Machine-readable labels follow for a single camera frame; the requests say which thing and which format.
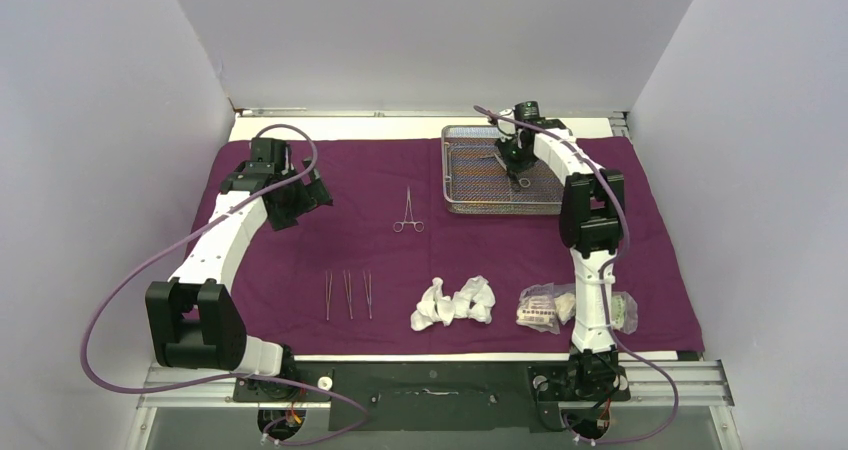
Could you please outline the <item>metal surgical scissors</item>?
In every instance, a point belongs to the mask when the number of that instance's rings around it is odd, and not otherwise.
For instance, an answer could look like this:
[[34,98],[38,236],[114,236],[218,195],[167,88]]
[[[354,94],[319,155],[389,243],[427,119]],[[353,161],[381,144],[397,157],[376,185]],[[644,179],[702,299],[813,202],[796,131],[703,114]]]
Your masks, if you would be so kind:
[[516,172],[511,170],[499,154],[493,154],[492,157],[505,171],[506,176],[513,185],[517,185],[519,188],[522,189],[527,189],[532,186],[532,183],[528,178],[520,177]]

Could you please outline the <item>wire mesh instrument tray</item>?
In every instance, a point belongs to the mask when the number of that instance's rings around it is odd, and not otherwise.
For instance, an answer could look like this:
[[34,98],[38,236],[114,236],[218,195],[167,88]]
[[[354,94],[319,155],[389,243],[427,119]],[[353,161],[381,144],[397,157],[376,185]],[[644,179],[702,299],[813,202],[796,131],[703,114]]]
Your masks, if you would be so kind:
[[563,186],[536,163],[515,178],[507,175],[489,126],[449,125],[441,131],[443,196],[449,211],[483,215],[557,215]]

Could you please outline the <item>metal spatula tool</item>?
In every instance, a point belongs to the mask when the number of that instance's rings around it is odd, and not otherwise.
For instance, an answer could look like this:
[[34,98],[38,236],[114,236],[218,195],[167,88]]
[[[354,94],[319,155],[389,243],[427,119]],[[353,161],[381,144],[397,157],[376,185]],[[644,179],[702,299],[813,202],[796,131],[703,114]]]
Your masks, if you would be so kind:
[[333,271],[327,270],[325,272],[325,289],[324,289],[325,320],[326,321],[330,321],[330,318],[331,318],[333,286],[334,286]]

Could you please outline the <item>metal forceps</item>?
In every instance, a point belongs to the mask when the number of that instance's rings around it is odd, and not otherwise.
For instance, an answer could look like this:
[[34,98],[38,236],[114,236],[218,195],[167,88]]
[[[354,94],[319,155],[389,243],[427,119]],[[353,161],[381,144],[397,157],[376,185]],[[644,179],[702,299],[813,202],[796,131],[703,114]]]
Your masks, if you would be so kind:
[[406,188],[404,215],[400,220],[393,223],[392,230],[395,233],[402,233],[406,228],[411,228],[416,233],[422,233],[424,226],[423,221],[414,217],[411,187],[408,186]]

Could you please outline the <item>purple cloth wrap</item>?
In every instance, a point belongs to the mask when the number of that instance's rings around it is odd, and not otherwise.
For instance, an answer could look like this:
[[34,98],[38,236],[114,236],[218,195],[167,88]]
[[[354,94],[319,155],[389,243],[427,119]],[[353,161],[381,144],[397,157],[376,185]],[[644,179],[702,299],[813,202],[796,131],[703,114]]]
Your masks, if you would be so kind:
[[[559,353],[570,330],[542,333],[516,324],[521,291],[574,279],[554,216],[459,215],[442,194],[436,139],[322,141],[317,168],[332,197],[296,226],[263,227],[236,273],[232,297],[248,332],[290,346],[297,356],[460,353]],[[424,231],[392,230],[411,187]],[[330,321],[325,272],[333,271]],[[342,271],[353,276],[350,320]],[[373,319],[362,271],[373,278]],[[447,293],[482,275],[494,290],[492,322],[458,320],[421,332],[410,316],[434,277]]]

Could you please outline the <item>metal tweezers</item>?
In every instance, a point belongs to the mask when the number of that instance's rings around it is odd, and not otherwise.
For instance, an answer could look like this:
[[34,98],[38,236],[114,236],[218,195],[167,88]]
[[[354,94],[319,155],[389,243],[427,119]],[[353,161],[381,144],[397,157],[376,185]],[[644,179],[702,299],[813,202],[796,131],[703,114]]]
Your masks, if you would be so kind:
[[368,319],[373,319],[373,278],[370,270],[362,271],[363,288],[366,298]]
[[347,312],[350,320],[354,319],[353,311],[353,276],[349,270],[342,271]]

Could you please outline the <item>white gauze piece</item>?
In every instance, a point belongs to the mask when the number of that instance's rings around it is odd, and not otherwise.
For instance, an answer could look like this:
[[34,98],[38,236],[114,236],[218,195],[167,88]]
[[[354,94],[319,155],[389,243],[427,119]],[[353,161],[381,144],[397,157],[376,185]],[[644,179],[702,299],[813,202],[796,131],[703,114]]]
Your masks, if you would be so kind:
[[492,322],[492,309],[496,297],[489,281],[482,275],[469,278],[465,285],[454,293],[455,319],[471,319],[484,325]]

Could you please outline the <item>pink packet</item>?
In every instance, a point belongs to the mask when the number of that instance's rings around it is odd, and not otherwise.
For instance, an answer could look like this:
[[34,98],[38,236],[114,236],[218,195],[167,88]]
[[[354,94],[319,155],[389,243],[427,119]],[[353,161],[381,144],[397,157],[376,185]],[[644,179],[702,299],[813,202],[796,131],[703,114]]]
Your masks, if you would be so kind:
[[542,333],[558,335],[560,319],[556,296],[557,291],[553,283],[532,285],[522,290],[516,310],[516,324]]

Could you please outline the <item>white gauze bag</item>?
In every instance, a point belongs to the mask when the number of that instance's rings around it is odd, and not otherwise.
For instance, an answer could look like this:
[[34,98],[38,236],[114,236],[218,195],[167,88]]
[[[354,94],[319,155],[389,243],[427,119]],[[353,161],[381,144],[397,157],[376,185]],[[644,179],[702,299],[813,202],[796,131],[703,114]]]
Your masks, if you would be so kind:
[[568,323],[576,313],[576,296],[574,292],[565,292],[554,298],[557,318],[561,325]]

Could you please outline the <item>white cotton balls bag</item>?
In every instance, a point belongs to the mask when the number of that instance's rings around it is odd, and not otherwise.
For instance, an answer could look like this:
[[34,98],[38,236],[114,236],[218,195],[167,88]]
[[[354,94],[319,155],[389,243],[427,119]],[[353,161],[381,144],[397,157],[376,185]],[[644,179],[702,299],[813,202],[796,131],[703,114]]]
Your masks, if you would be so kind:
[[441,323],[450,326],[455,319],[456,307],[452,298],[443,292],[444,281],[434,277],[431,285],[416,303],[415,311],[410,316],[410,327],[415,332],[421,332],[428,327]]

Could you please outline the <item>green packet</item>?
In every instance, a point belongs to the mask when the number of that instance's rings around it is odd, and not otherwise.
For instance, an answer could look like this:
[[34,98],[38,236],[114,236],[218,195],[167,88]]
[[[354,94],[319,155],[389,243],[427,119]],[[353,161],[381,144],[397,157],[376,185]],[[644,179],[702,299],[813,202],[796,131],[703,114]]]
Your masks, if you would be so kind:
[[614,330],[630,335],[638,329],[638,303],[629,293],[612,293],[610,314]]

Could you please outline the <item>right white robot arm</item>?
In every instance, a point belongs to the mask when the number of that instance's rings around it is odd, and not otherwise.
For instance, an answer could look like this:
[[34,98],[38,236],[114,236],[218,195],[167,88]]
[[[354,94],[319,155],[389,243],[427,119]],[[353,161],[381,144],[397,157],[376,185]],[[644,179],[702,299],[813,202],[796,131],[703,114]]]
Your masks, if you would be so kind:
[[606,400],[620,380],[610,303],[613,265],[627,233],[623,175],[595,163],[562,121],[542,117],[535,101],[489,121],[500,133],[495,146],[510,178],[542,162],[562,184],[559,235],[572,257],[576,300],[565,384],[574,398]]

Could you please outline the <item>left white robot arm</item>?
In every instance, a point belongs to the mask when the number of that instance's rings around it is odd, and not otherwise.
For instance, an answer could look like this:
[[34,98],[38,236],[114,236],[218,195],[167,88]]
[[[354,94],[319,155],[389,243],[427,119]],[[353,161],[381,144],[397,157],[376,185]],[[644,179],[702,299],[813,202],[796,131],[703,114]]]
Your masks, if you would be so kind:
[[250,156],[220,185],[210,228],[166,281],[153,282],[145,305],[156,361],[163,367],[251,376],[274,400],[294,395],[300,373],[289,346],[249,335],[232,299],[236,273],[260,228],[297,225],[332,197],[313,160],[302,180],[283,140],[254,138]]

